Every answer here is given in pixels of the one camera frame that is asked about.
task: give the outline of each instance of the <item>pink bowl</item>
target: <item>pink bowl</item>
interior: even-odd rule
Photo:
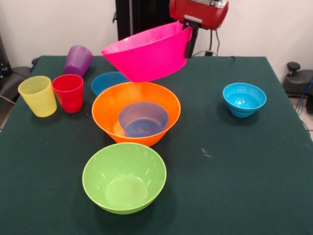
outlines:
[[[192,28],[179,22],[152,28],[104,48],[101,54],[132,82],[149,82],[180,70]]]

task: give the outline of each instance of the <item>floor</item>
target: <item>floor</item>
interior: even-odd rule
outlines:
[[[298,98],[291,98],[290,101],[294,107],[296,107]],[[9,118],[11,111],[13,109],[13,105],[8,104],[0,113],[0,132],[4,127],[7,119]],[[304,108],[302,114],[300,115],[300,119],[308,126],[309,130],[313,130],[313,115],[309,115],[307,110]],[[313,140],[313,131],[310,131],[311,139]]]

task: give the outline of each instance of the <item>green bowl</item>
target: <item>green bowl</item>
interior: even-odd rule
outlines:
[[[166,167],[153,149],[117,143],[92,156],[83,171],[87,196],[115,214],[132,214],[150,205],[164,187]]]

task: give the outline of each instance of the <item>knob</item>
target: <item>knob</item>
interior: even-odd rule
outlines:
[[[297,62],[289,62],[287,64],[288,70],[289,70],[289,75],[292,75],[294,72],[297,72],[301,68],[300,64]]]

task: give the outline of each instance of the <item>bowl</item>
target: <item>bowl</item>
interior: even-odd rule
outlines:
[[[162,191],[166,167],[161,156],[137,143],[118,143],[94,154],[83,171],[87,196],[115,214],[131,214],[150,205]]]
[[[132,35],[104,48],[101,54],[132,82],[149,82],[180,70],[192,29],[168,23]]]
[[[223,96],[231,113],[239,118],[254,114],[266,103],[265,93],[248,83],[232,83],[223,90]]]
[[[105,89],[129,80],[121,72],[106,72],[97,76],[91,83],[95,96],[98,96]]]
[[[168,124],[168,114],[158,104],[136,102],[126,106],[118,120],[127,137],[140,138],[163,131]]]
[[[168,124],[163,131],[152,136],[127,137],[119,124],[119,114],[127,105],[142,101],[160,105],[168,114]],[[126,82],[103,91],[93,102],[91,113],[95,123],[117,143],[135,142],[152,146],[177,122],[180,116],[180,102],[173,92],[161,85]]]

